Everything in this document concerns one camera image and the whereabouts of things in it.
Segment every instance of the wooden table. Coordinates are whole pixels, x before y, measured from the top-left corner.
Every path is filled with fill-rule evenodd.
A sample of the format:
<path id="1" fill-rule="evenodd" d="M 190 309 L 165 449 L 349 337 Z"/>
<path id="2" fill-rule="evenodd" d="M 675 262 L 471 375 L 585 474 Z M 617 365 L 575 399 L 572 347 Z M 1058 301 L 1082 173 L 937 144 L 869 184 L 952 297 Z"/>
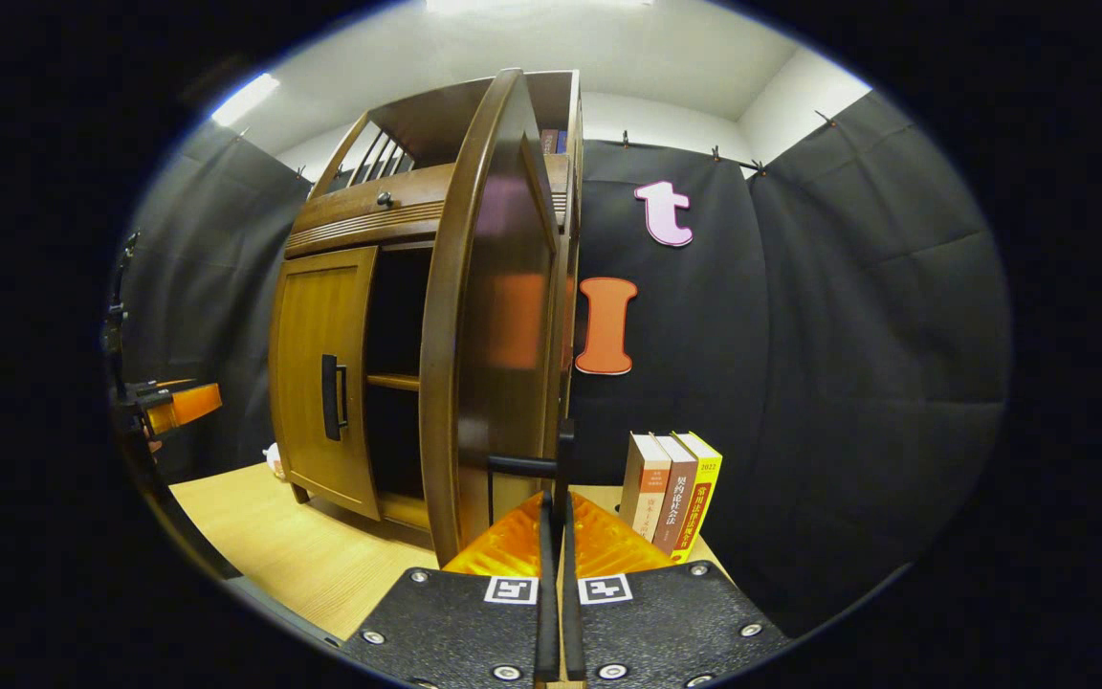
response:
<path id="1" fill-rule="evenodd" d="M 193 524 L 241 574 L 339 638 L 359 628 L 407 568 L 439 568 L 429 534 L 363 518 L 316 496 L 298 504 L 292 488 L 263 462 L 171 489 Z M 608 510 L 620 500 L 618 485 L 572 489 Z M 692 559 L 722 568 L 703 538 Z"/>

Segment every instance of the book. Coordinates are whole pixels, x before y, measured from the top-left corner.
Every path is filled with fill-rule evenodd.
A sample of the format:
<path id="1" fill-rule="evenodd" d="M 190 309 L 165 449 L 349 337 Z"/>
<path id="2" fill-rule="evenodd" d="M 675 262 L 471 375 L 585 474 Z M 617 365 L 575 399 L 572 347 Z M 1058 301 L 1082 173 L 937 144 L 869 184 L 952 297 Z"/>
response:
<path id="1" fill-rule="evenodd" d="M 670 475 L 666 476 L 666 497 L 662 497 L 661 516 L 657 520 L 652 545 L 662 553 L 672 555 L 687 516 L 687 503 L 695 485 L 695 465 L 699 462 L 677 438 L 657 435 L 656 439 L 657 444 L 670 455 Z"/>
<path id="2" fill-rule="evenodd" d="M 651 432 L 628 434 L 628 463 L 624 475 L 624 497 L 619 500 L 619 518 L 652 543 L 657 518 L 666 497 L 666 480 L 670 476 L 670 456 L 657 444 Z"/>
<path id="3" fill-rule="evenodd" d="M 684 562 L 692 557 L 692 548 L 695 547 L 700 528 L 707 516 L 707 506 L 713 503 L 717 475 L 722 473 L 722 454 L 694 432 L 673 432 L 671 435 L 682 442 L 696 461 L 695 484 L 692 486 L 691 500 L 687 503 L 683 528 L 678 532 L 678 541 L 670 552 L 670 559 L 674 562 Z"/>
<path id="4" fill-rule="evenodd" d="M 560 139 L 560 132 L 553 129 L 542 130 L 542 152 L 543 153 L 554 153 L 554 148 L 557 141 Z"/>

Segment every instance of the wooden cabinet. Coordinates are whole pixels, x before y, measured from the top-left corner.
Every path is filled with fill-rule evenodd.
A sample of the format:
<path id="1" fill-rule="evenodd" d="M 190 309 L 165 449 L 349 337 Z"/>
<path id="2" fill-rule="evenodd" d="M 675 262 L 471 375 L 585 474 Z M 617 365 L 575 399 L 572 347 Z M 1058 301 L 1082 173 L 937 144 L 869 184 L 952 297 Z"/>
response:
<path id="1" fill-rule="evenodd" d="M 365 112 L 342 140 L 293 224 L 272 314 L 271 407 L 298 500 L 428 529 L 443 566 L 487 527 L 487 454 L 554 456 L 577 79 L 505 69 Z M 339 173 L 368 122 L 380 134 Z M 568 131 L 568 152 L 543 153 L 542 129 Z M 498 476 L 496 514 L 539 487 Z"/>

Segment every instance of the black door handle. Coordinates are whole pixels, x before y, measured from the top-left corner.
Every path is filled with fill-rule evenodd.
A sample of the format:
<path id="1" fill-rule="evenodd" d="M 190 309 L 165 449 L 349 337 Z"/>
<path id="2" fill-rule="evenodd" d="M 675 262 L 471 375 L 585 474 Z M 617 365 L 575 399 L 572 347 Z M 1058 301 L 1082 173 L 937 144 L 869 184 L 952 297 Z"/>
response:
<path id="1" fill-rule="evenodd" d="M 339 373 L 343 375 L 342 392 L 339 396 L 334 396 Z M 343 410 L 342 420 L 339 420 L 341 409 Z M 323 354 L 323 422 L 325 423 L 325 438 L 328 440 L 343 439 L 337 429 L 346 428 L 346 366 L 338 366 L 337 357 L 334 354 Z"/>

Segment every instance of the cabinet door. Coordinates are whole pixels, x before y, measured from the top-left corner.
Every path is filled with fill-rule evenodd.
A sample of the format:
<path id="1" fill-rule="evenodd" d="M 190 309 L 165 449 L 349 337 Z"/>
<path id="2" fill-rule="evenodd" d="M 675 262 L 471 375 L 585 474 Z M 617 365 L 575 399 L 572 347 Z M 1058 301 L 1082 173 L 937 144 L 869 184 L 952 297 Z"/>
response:
<path id="1" fill-rule="evenodd" d="M 294 484 L 380 518 L 364 432 L 364 325 L 377 248 L 283 262 L 271 317 L 271 416 Z"/>
<path id="2" fill-rule="evenodd" d="M 487 454 L 554 456 L 547 438 L 555 419 L 548 398 L 557 398 L 548 388 L 560 373 L 551 345 L 559 248 L 526 78 L 506 69 L 455 163 L 424 306 L 420 453 L 442 567 L 489 524 Z M 497 518 L 537 489 L 533 480 L 498 476 Z"/>

